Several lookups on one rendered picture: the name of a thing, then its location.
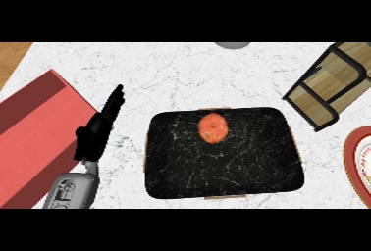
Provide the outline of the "red rimmed plate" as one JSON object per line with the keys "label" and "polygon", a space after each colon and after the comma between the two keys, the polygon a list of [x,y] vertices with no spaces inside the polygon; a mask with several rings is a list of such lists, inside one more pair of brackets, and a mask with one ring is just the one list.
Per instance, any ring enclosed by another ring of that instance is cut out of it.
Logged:
{"label": "red rimmed plate", "polygon": [[371,125],[359,127],[344,140],[343,165],[353,190],[371,209]]}

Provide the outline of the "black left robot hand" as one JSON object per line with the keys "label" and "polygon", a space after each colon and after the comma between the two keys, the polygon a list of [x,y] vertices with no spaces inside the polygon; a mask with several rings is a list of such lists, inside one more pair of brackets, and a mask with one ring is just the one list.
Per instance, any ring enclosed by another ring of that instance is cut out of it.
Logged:
{"label": "black left robot hand", "polygon": [[102,111],[93,115],[87,124],[75,130],[77,148],[74,159],[77,161],[99,161],[106,149],[112,123],[123,103],[123,85],[120,84],[111,93]]}

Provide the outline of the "black marble tray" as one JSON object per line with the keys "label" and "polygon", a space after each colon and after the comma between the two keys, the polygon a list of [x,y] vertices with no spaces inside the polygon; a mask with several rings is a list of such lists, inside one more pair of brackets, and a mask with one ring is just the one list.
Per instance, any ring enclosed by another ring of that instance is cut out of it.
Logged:
{"label": "black marble tray", "polygon": [[207,110],[160,113],[148,130],[145,188],[157,199],[294,191],[304,174],[291,129],[279,110],[220,109],[229,128],[207,143],[198,122]]}

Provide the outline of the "grey round object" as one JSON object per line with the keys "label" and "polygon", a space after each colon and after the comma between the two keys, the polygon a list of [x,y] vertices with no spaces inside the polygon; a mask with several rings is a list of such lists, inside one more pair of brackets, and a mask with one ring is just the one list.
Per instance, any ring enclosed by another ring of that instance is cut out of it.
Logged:
{"label": "grey round object", "polygon": [[229,50],[236,50],[245,48],[251,42],[216,42],[216,44]]}

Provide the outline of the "red striped placemat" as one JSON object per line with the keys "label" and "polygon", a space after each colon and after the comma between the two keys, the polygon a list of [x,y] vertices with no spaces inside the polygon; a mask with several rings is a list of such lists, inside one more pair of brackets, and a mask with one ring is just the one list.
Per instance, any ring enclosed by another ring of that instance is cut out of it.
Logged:
{"label": "red striped placemat", "polygon": [[0,209],[31,208],[75,167],[75,129],[95,113],[56,71],[0,102]]}

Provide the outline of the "orange cupcake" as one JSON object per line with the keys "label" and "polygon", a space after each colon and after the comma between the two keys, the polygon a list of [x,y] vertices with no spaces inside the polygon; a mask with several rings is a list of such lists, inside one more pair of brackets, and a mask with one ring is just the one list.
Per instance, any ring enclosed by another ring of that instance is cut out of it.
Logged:
{"label": "orange cupcake", "polygon": [[198,134],[208,144],[220,143],[228,136],[226,119],[216,113],[207,114],[198,122]]}

